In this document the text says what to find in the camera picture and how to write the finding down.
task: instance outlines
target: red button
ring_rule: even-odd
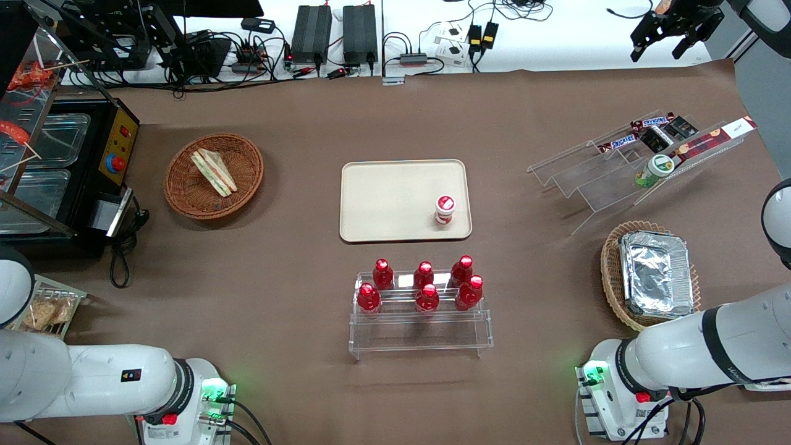
[[[124,161],[120,156],[115,156],[112,161],[110,161],[110,163],[116,172],[123,172],[123,169],[126,169],[127,167],[127,162]]]
[[[162,416],[162,424],[165,425],[175,425],[176,420],[178,420],[178,416],[176,414],[165,414]]]

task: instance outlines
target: brown tablecloth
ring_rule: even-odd
[[[276,445],[574,443],[574,365],[599,341],[634,335],[608,308],[600,283],[600,248],[622,221],[649,220],[687,239],[704,307],[791,277],[761,231],[763,199],[778,174],[758,134],[684,188],[573,237],[570,202],[525,172],[658,108],[704,125],[744,116],[730,62],[408,78],[399,87],[376,78],[311,80],[183,101],[159,91],[118,95],[144,123],[127,179],[152,216],[130,255],[129,289],[108,282],[109,254],[99,263],[37,265],[96,295],[66,339],[208,359],[239,384],[239,400]],[[216,131],[247,136],[266,163],[257,197],[223,226],[175,215],[162,193],[170,158]],[[423,158],[466,164],[472,236],[342,242],[343,165]],[[481,359],[437,352],[355,363],[347,351],[355,273],[378,257],[408,269],[420,260],[448,267],[464,253],[486,278],[494,348]],[[788,443],[786,399],[736,389],[704,397],[706,443]],[[682,423],[674,407],[669,439],[654,443],[678,441]],[[32,426],[62,445],[134,443],[121,416]],[[0,443],[36,441],[0,425]]]

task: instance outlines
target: control panel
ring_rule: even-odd
[[[129,157],[138,135],[138,125],[121,108],[115,114],[107,145],[104,147],[99,171],[117,185],[127,172]]]

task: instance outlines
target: aluminum foil container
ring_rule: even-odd
[[[689,252],[682,238],[639,230],[623,235],[620,246],[629,311],[668,319],[692,314]]]

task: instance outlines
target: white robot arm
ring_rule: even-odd
[[[789,267],[791,180],[769,193],[762,224],[770,245]],[[605,340],[577,369],[577,376],[604,433],[618,441],[671,397],[687,401],[724,386],[791,377],[791,283],[651,326],[636,338]],[[642,437],[664,436],[666,418],[667,409],[662,409]]]
[[[0,246],[0,328],[29,304],[27,260]],[[229,386],[203,359],[173,359],[140,344],[67,346],[59,338],[0,329],[0,423],[42,417],[134,415],[147,445],[214,441],[209,424]]]

